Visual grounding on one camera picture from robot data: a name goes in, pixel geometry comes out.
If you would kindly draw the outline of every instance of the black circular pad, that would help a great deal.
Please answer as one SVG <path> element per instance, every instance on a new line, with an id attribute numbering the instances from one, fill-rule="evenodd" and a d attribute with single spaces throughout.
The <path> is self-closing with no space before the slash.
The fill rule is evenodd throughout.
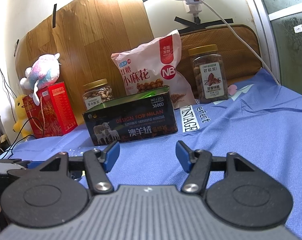
<path id="1" fill-rule="evenodd" d="M 216 182 L 206 203 L 225 222 L 254 230 L 285 223 L 293 206 L 290 192 L 262 172 L 237 172 Z"/>
<path id="2" fill-rule="evenodd" d="M 24 192 L 24 200 L 35 207 L 51 206 L 61 198 L 62 192 L 51 185 L 39 185 Z"/>
<path id="3" fill-rule="evenodd" d="M 26 175 L 5 189 L 1 207 L 13 223 L 28 228 L 63 224 L 86 206 L 86 189 L 67 176 L 50 172 Z"/>

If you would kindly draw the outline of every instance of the blue gripper pad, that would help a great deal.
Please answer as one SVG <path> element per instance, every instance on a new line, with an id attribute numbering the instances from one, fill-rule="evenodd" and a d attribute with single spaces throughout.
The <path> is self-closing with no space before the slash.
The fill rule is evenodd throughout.
<path id="1" fill-rule="evenodd" d="M 111 149 L 108 150 L 105 162 L 103 163 L 103 169 L 106 173 L 110 172 L 120 155 L 120 143 L 117 142 Z"/>
<path id="2" fill-rule="evenodd" d="M 183 170 L 186 173 L 190 173 L 193 167 L 193 163 L 190 161 L 190 156 L 188 151 L 179 143 L 175 145 L 175 155 L 177 156 Z"/>

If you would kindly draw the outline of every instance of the blue bedsheet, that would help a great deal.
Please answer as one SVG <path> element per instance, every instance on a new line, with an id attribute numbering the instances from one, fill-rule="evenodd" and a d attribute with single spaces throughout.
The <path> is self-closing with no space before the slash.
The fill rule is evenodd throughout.
<path id="1" fill-rule="evenodd" d="M 235 85 L 238 92 L 229 100 L 193 106 L 197 130 L 183 132 L 178 109 L 176 134 L 121 143 L 120 156 L 108 177 L 115 187 L 176 184 L 180 188 L 187 174 L 175 156 L 177 140 L 217 156 L 235 151 L 290 190 L 294 206 L 286 226 L 302 238 L 302 96 L 277 86 L 264 69 Z M 198 107 L 206 111 L 202 120 Z M 76 156 L 92 148 L 88 131 L 81 125 L 63 137 L 22 143 L 14 149 L 13 158 L 39 161 L 59 151 Z M 222 177 L 221 172 L 211 172 L 209 185 Z"/>

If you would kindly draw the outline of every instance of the red gift box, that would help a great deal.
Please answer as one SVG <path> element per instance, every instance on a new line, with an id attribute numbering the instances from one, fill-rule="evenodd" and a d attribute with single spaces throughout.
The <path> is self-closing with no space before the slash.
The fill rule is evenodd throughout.
<path id="1" fill-rule="evenodd" d="M 78 126 L 64 82 L 42 88 L 37 95 L 40 99 L 39 106 L 34 103 L 33 98 L 23 98 L 28 118 L 37 118 L 29 121 L 35 138 L 62 136 Z"/>

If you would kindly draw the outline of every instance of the wood grain board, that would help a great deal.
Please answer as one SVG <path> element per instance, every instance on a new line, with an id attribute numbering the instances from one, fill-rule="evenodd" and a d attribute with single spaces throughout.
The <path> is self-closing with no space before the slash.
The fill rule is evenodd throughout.
<path id="1" fill-rule="evenodd" d="M 43 54 L 60 53 L 65 82 L 78 124 L 85 111 L 82 86 L 106 78 L 115 97 L 125 96 L 121 75 L 110 56 L 154 39 L 142 0 L 74 0 L 50 16 L 19 42 L 18 78 Z"/>

